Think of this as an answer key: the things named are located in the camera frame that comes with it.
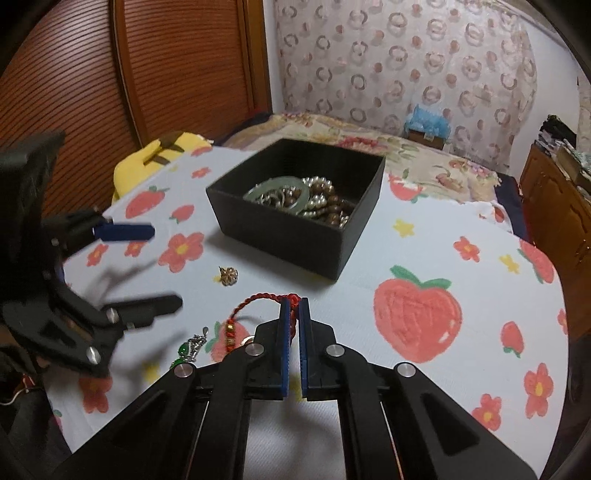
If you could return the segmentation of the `folded clothes pile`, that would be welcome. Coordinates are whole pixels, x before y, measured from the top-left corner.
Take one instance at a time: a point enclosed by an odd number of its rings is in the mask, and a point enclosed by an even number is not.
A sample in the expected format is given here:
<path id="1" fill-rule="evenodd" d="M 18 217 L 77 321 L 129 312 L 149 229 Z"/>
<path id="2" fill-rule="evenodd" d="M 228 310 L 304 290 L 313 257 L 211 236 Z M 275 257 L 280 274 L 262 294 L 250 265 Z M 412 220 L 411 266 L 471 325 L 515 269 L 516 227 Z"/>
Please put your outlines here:
<path id="1" fill-rule="evenodd" d="M 556 115 L 548 115 L 538 132 L 536 144 L 547 154 L 556 154 L 561 147 L 574 149 L 576 134 Z"/>

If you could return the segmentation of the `green stone silver pendant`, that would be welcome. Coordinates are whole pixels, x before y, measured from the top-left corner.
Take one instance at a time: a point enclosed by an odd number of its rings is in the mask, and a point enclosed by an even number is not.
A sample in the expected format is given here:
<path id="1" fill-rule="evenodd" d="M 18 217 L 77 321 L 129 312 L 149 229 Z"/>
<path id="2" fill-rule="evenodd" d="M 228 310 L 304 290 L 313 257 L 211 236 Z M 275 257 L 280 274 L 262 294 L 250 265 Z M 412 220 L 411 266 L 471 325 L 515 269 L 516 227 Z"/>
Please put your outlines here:
<path id="1" fill-rule="evenodd" d="M 204 327 L 200 334 L 195 334 L 183 342 L 177 349 L 177 358 L 171 363 L 170 368 L 189 363 L 193 364 L 201 348 L 207 343 L 208 328 Z"/>

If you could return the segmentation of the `floral bed quilt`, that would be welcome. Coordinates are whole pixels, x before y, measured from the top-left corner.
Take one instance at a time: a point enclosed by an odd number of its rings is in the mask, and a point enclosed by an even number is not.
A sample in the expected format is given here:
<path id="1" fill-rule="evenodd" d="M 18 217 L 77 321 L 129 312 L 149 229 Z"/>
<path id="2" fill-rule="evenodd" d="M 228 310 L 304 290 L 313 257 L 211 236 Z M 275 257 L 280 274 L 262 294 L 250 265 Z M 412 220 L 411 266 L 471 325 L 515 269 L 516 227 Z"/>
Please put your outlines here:
<path id="1" fill-rule="evenodd" d="M 501 185 L 496 172 L 465 158 L 318 114 L 273 114 L 263 123 L 231 134 L 222 145 L 259 151 L 283 138 L 382 156 L 393 193 L 413 203 L 424 197 L 492 202 L 497 199 L 495 188 Z"/>

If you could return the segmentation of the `red braided cord charm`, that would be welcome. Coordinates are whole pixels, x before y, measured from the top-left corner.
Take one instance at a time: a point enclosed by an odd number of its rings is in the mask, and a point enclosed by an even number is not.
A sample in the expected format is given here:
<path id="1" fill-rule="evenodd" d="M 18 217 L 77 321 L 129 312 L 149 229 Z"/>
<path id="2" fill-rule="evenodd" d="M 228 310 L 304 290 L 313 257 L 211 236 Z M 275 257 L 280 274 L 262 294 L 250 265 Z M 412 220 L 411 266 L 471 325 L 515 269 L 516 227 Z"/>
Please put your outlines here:
<path id="1" fill-rule="evenodd" d="M 279 306 L 283 304 L 283 301 L 288 302 L 288 319 L 290 319 L 290 322 L 288 322 L 288 327 L 290 327 L 290 341 L 294 340 L 294 336 L 296 336 L 298 307 L 301 303 L 301 296 L 298 296 L 295 293 L 276 294 L 260 292 L 245 298 L 242 303 L 239 303 L 238 306 L 232 310 L 231 314 L 228 316 L 228 319 L 223 322 L 222 331 L 225 354 L 229 354 L 239 346 L 245 345 L 245 337 L 242 339 L 238 338 L 238 324 L 242 322 L 242 320 L 245 320 L 249 323 L 256 322 L 258 324 L 263 322 L 263 316 L 254 316 L 243 313 L 246 307 L 249 307 L 249 305 L 252 305 L 259 300 L 270 301 L 273 302 L 273 304 Z"/>

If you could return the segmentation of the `wooden louvered wardrobe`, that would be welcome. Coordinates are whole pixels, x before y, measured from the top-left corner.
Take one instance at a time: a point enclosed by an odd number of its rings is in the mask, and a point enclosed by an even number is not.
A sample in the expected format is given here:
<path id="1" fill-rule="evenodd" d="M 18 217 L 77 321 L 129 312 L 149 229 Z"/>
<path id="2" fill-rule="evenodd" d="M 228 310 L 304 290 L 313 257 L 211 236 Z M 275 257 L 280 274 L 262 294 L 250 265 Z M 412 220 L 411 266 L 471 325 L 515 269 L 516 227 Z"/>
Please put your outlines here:
<path id="1" fill-rule="evenodd" d="M 259 1 L 5 1 L 1 144 L 61 130 L 43 212 L 106 207 L 127 155 L 270 111 Z"/>

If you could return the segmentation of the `strawberry flower print cloth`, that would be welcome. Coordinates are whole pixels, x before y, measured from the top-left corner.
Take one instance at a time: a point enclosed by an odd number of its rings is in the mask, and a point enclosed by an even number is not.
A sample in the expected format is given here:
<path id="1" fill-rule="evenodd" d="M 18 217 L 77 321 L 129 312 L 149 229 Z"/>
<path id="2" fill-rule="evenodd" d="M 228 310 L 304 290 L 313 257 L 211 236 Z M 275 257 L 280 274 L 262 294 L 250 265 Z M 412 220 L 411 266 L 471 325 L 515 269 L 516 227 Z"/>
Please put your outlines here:
<path id="1" fill-rule="evenodd" d="M 536 472 L 564 404 L 568 335 L 548 257 L 496 222 L 486 205 L 399 199 L 389 177 L 339 279 L 332 282 L 221 233 L 208 185 L 245 161 L 216 147 L 186 155 L 115 203 L 115 221 L 149 222 L 144 245 L 96 243 L 65 267 L 71 288 L 101 305 L 174 292 L 174 316 L 127 334 L 106 379 L 63 369 L 46 380 L 68 446 L 77 449 L 155 382 L 189 337 L 208 328 L 198 365 L 221 360 L 221 327 L 250 295 L 295 293 L 339 342 L 370 362 L 408 360 Z M 238 270 L 224 287 L 219 267 Z"/>

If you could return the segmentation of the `blue wrapped gift box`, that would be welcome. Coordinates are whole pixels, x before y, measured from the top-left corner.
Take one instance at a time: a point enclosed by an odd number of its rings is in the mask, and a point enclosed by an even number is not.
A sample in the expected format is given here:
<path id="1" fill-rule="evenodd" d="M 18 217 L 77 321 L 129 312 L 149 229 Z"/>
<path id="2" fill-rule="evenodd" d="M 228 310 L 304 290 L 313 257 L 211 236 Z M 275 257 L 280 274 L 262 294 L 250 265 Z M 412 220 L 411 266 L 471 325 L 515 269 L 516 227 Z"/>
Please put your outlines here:
<path id="1" fill-rule="evenodd" d="M 405 120 L 404 132 L 412 141 L 443 150 L 451 134 L 451 124 L 443 115 L 416 105 Z"/>

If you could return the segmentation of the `pale green jade bangle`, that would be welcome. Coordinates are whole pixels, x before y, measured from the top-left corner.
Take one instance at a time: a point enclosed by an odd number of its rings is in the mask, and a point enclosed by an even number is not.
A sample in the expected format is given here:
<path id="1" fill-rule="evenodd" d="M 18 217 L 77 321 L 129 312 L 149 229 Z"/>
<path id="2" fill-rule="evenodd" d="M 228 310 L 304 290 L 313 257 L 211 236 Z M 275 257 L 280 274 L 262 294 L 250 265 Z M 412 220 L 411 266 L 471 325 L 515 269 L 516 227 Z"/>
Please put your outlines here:
<path id="1" fill-rule="evenodd" d="M 245 201 L 298 215 L 308 208 L 310 187 L 293 176 L 270 178 L 256 184 L 243 195 Z"/>

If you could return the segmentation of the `black square jewelry box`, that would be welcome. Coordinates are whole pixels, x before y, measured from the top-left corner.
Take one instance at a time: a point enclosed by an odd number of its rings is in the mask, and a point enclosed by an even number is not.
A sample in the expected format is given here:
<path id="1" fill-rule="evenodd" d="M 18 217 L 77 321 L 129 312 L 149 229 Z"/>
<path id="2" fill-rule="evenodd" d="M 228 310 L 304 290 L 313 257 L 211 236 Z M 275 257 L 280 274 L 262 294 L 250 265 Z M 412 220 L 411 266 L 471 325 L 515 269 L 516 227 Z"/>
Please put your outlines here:
<path id="1" fill-rule="evenodd" d="M 280 139 L 207 187 L 221 232 L 339 279 L 378 203 L 383 157 Z"/>

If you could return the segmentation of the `small gold flower brooch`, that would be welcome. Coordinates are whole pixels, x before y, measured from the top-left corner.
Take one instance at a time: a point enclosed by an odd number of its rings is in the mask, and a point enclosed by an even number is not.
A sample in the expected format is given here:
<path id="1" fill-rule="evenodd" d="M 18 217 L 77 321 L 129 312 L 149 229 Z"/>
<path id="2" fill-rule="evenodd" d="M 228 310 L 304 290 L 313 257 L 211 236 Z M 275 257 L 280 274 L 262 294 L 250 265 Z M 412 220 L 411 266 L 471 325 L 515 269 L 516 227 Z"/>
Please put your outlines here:
<path id="1" fill-rule="evenodd" d="M 238 282 L 238 270 L 233 267 L 219 267 L 219 282 L 224 287 L 233 286 Z"/>

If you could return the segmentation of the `wooden sideboard cabinet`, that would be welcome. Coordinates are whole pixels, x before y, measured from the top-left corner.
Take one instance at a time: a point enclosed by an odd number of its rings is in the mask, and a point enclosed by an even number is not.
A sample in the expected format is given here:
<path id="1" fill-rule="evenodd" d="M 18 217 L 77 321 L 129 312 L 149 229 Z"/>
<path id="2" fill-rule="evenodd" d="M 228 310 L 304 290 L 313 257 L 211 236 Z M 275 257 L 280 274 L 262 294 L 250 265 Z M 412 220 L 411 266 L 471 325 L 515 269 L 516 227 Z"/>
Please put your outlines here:
<path id="1" fill-rule="evenodd" d="M 569 335 L 576 340 L 590 330 L 590 205 L 536 145 L 530 148 L 520 187 L 530 239 L 556 267 Z"/>

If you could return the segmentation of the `yellow plush toy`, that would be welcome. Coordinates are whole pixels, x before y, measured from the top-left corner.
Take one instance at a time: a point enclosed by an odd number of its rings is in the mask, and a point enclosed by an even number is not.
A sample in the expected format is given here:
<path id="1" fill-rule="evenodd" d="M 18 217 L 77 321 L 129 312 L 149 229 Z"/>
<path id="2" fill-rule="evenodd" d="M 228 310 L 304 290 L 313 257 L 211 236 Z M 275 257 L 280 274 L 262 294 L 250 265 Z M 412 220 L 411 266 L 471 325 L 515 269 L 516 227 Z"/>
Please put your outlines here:
<path id="1" fill-rule="evenodd" d="M 114 204 L 136 186 L 176 161 L 182 154 L 198 156 L 211 151 L 212 141 L 199 134 L 174 131 L 151 141 L 145 147 L 128 155 L 114 168 Z"/>

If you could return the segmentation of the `circle pattern sheer curtain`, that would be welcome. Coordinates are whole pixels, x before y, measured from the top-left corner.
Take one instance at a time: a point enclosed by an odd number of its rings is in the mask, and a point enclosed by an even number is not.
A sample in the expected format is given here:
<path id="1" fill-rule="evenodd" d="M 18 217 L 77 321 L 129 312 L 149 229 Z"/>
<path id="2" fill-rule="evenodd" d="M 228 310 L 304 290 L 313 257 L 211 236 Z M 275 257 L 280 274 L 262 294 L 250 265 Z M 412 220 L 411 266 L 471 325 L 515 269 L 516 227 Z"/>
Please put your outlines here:
<path id="1" fill-rule="evenodd" d="M 454 154 L 499 172 L 537 91 L 521 19 L 489 1 L 278 1 L 284 107 L 394 135 L 445 118 Z"/>

